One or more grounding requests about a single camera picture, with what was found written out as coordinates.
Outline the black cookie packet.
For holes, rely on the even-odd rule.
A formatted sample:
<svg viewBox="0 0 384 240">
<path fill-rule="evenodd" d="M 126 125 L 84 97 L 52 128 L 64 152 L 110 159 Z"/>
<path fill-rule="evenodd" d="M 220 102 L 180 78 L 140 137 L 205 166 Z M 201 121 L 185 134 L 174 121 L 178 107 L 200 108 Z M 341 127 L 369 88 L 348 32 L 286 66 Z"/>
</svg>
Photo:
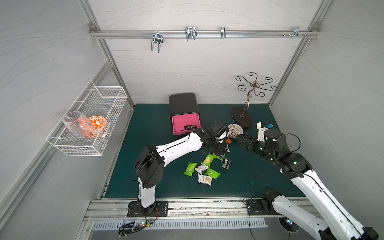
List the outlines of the black cookie packet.
<svg viewBox="0 0 384 240">
<path fill-rule="evenodd" d="M 222 160 L 222 165 L 221 165 L 221 169 L 223 170 L 226 170 L 226 171 L 229 171 L 229 167 L 231 165 L 231 160 L 227 159 L 227 158 L 223 158 Z"/>
<path fill-rule="evenodd" d="M 184 126 L 184 130 L 185 131 L 192 131 L 194 129 L 196 129 L 197 126 L 196 125 L 187 125 L 187 126 Z"/>
</svg>

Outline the pink top drawer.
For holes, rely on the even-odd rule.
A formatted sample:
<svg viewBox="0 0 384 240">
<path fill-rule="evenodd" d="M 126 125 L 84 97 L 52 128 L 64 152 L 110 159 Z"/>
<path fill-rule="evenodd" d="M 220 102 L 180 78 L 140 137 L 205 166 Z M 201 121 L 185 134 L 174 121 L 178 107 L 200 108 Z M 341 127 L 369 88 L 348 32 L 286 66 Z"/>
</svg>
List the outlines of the pink top drawer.
<svg viewBox="0 0 384 240">
<path fill-rule="evenodd" d="M 184 135 L 190 133 L 191 131 L 185 131 L 184 126 L 187 125 L 196 125 L 197 128 L 201 127 L 199 114 L 185 114 L 185 115 L 176 115 L 172 117 L 172 126 L 173 126 L 173 135 Z"/>
</svg>

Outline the black pink drawer cabinet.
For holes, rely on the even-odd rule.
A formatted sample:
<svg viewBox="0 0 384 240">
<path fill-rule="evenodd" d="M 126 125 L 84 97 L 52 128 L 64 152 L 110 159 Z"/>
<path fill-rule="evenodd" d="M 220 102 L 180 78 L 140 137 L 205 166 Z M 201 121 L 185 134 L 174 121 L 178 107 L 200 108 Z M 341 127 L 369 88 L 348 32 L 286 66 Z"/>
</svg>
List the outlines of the black pink drawer cabinet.
<svg viewBox="0 0 384 240">
<path fill-rule="evenodd" d="M 170 119 L 176 115 L 197 113 L 200 110 L 194 93 L 182 93 L 169 96 Z"/>
</svg>

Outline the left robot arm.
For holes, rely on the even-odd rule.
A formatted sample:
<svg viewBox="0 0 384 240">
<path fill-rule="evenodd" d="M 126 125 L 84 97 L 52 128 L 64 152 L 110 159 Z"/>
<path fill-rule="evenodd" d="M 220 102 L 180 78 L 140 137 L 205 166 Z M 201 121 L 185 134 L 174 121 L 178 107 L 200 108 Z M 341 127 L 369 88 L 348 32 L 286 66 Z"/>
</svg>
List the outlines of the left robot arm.
<svg viewBox="0 0 384 240">
<path fill-rule="evenodd" d="M 134 164 L 134 174 L 139 182 L 138 202 L 145 210 L 156 203 L 156 185 L 162 180 L 164 168 L 172 161 L 208 148 L 215 156 L 222 159 L 228 151 L 224 139 L 229 136 L 229 128 L 216 121 L 209 128 L 196 128 L 185 137 L 174 142 L 154 146 L 145 146 Z"/>
</svg>

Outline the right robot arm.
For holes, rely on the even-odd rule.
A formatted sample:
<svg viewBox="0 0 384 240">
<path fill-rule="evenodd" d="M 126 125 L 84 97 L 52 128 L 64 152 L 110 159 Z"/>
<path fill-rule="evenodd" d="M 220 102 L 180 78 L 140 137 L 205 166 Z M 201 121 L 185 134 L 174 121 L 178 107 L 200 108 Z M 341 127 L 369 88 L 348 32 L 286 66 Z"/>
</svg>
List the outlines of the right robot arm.
<svg viewBox="0 0 384 240">
<path fill-rule="evenodd" d="M 377 240 L 372 227 L 363 226 L 322 183 L 306 158 L 289 149 L 286 135 L 268 122 L 257 124 L 258 136 L 237 135 L 240 147 L 271 162 L 298 187 L 320 214 L 319 217 L 292 203 L 275 190 L 262 196 L 263 211 L 282 215 L 288 226 L 296 224 L 317 240 Z"/>
</svg>

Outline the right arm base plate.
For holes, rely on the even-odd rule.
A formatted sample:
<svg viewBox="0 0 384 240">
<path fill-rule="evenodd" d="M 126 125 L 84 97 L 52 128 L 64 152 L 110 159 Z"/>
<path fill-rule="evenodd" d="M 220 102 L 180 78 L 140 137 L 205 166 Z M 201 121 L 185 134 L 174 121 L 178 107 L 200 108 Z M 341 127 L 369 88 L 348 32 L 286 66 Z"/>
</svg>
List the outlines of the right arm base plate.
<svg viewBox="0 0 384 240">
<path fill-rule="evenodd" d="M 265 200 L 244 200 L 249 216 L 278 215 L 271 203 Z"/>
</svg>

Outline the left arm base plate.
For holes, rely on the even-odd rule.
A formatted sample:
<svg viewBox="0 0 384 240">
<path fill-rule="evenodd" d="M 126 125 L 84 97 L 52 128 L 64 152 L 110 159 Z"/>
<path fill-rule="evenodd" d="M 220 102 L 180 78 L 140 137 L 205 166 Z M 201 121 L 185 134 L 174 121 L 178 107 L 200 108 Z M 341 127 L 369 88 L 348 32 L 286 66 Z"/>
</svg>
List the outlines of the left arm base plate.
<svg viewBox="0 0 384 240">
<path fill-rule="evenodd" d="M 142 207 L 140 201 L 130 202 L 128 205 L 128 218 L 139 217 L 167 217 L 168 216 L 168 201 L 155 201 L 154 204 L 147 208 Z"/>
</svg>

